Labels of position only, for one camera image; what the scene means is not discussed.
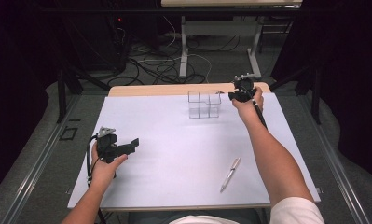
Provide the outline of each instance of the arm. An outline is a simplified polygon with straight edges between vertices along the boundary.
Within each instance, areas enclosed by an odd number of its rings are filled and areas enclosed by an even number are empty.
[[[97,161],[98,153],[95,143],[92,147],[92,162],[96,163],[94,166],[92,164],[90,187],[62,223],[94,223],[104,192],[110,185],[118,166],[127,158],[127,155],[122,155],[109,164]]]
[[[255,100],[262,110],[262,91],[256,87]],[[301,197],[313,202],[304,177],[287,149],[263,126],[252,102],[232,100],[249,133],[255,161],[268,191],[271,206],[288,197]]]

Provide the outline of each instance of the person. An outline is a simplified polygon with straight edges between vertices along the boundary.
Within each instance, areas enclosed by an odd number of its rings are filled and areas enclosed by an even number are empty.
[[[254,99],[262,111],[264,101],[262,90],[259,87],[255,88]],[[269,195],[272,208],[270,223],[324,223],[295,159],[262,124],[252,101],[242,103],[233,99],[232,104],[246,126],[258,171]],[[92,149],[92,159],[97,160],[96,144]],[[63,223],[93,223],[114,171],[126,159],[126,156],[121,156],[110,164],[103,161],[96,162],[90,188]],[[213,216],[185,216],[171,223],[233,224],[238,222]]]

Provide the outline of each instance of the handheld controller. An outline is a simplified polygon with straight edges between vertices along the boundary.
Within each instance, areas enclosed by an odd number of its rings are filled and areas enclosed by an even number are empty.
[[[229,100],[236,99],[239,102],[247,102],[255,95],[255,84],[251,75],[241,75],[234,78],[235,91],[228,94]]]
[[[139,146],[139,138],[134,139],[129,144],[117,146],[117,136],[113,134],[115,129],[107,129],[102,127],[98,133],[97,151],[98,157],[101,161],[106,163],[112,162],[115,158],[135,152],[135,149]]]

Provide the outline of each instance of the black curtain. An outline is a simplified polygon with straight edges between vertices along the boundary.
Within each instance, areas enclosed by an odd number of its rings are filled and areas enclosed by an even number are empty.
[[[44,114],[45,88],[56,81],[47,42],[27,7],[0,1],[0,183]]]
[[[334,12],[295,20],[272,77],[321,67],[321,98],[340,125],[338,149],[372,174],[372,1],[305,0],[302,8]],[[312,86],[313,72],[298,77],[298,86]]]

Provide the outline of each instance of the gray mat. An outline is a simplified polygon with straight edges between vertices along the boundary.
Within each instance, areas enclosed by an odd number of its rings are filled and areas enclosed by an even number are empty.
[[[326,164],[321,144],[296,96],[279,96],[284,115],[292,129],[316,187],[323,189],[318,204],[327,223],[353,223],[353,218]],[[34,187],[17,223],[59,223],[68,213],[70,198],[65,192],[76,182],[103,103],[103,96],[83,95],[70,119],[68,129],[77,128],[73,140],[58,141],[49,162]]]

